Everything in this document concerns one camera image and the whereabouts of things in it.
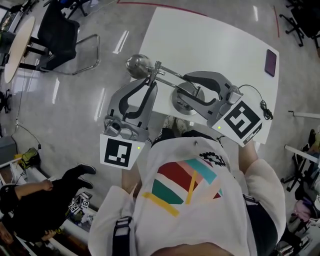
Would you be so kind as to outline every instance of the white sleeve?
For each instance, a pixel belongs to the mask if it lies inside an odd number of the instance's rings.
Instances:
[[[132,213],[134,201],[130,194],[118,186],[112,186],[99,211],[94,217],[89,232],[88,248],[92,256],[111,256],[116,221]]]
[[[250,165],[245,175],[249,195],[259,201],[274,222],[278,242],[286,228],[285,192],[271,166],[263,159]]]

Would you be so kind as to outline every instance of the concrete floor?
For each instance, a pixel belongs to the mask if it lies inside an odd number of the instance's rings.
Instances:
[[[280,54],[279,87],[274,112],[274,120],[267,143],[260,145],[258,154],[276,171],[279,178],[293,172],[292,154],[284,150],[284,145],[301,147],[306,142],[311,128],[317,129],[319,122],[294,118],[288,110],[319,112],[320,101],[320,59],[311,39],[305,39],[300,48],[294,34],[286,35],[288,24],[278,18],[279,37],[275,10],[279,15],[291,16],[281,0],[140,0],[145,3],[159,3],[202,13],[211,18],[242,29],[277,49]],[[46,11],[40,1],[34,8],[37,34]],[[13,93],[12,111],[0,115],[3,135],[11,135],[21,100],[18,121],[29,129],[41,142],[39,151],[42,169],[57,178],[78,163],[87,163],[97,169],[95,176],[85,177],[94,184],[91,203],[100,206],[111,185],[121,183],[119,169],[100,164],[99,135],[104,130],[103,118],[106,115],[112,94],[130,81],[126,72],[126,59],[139,52],[150,20],[156,9],[153,5],[126,4],[100,0],[86,6],[89,13],[83,17],[78,10],[73,20],[80,23],[78,38],[91,34],[101,37],[100,65],[91,71],[75,76],[40,73],[20,69],[10,84],[1,79],[1,90],[10,88]],[[129,31],[122,51],[113,53],[124,31]],[[76,70],[95,61],[94,40],[77,48],[77,56],[64,70]],[[25,63],[34,64],[37,55],[29,54]],[[164,116],[154,113],[150,122],[151,139],[161,129]],[[205,127],[200,131],[214,134]],[[18,128],[14,133],[20,152],[37,147],[37,142],[25,130]],[[237,167],[237,146],[227,138],[222,144],[234,168]],[[146,153],[139,162],[146,161]],[[287,214],[293,209],[294,194],[287,195]]]

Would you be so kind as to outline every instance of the person in black clothing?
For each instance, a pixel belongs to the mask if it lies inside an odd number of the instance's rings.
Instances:
[[[90,165],[79,164],[61,179],[44,180],[24,185],[5,185],[0,189],[0,238],[13,242],[13,234],[29,241],[47,241],[66,220],[68,206],[79,189],[93,185],[79,179],[84,174],[96,174]]]

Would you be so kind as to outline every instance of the red floor line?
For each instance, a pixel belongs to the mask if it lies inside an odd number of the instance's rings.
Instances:
[[[276,11],[276,7],[275,6],[273,6],[273,10],[274,10],[274,15],[275,15],[276,28],[278,29],[278,38],[280,38],[278,15],[277,15],[277,11]]]
[[[118,0],[118,2],[116,2],[117,4],[133,4],[133,5],[147,5],[147,6],[157,6],[157,7],[166,7],[166,8],[171,8],[171,9],[177,9],[177,10],[181,10],[181,11],[185,11],[185,12],[189,12],[189,13],[193,13],[193,14],[199,14],[202,16],[206,16],[207,15],[200,13],[200,12],[196,12],[193,10],[188,10],[188,9],[184,9],[184,8],[180,8],[180,7],[175,7],[175,6],[171,6],[171,5],[166,5],[166,4],[160,4],[160,3],[151,3],[151,2],[120,2],[121,0]]]

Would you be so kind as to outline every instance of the round metal base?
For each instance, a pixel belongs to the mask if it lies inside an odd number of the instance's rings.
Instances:
[[[179,87],[185,89],[189,93],[193,94],[195,92],[195,88],[188,82],[183,82],[179,84]],[[205,101],[205,94],[204,91],[199,90],[197,98],[199,98],[202,101]],[[171,100],[174,108],[180,112],[181,114],[187,115],[187,116],[192,116],[196,114],[197,112],[188,104],[186,104],[178,95],[177,89],[174,89],[171,95]]]

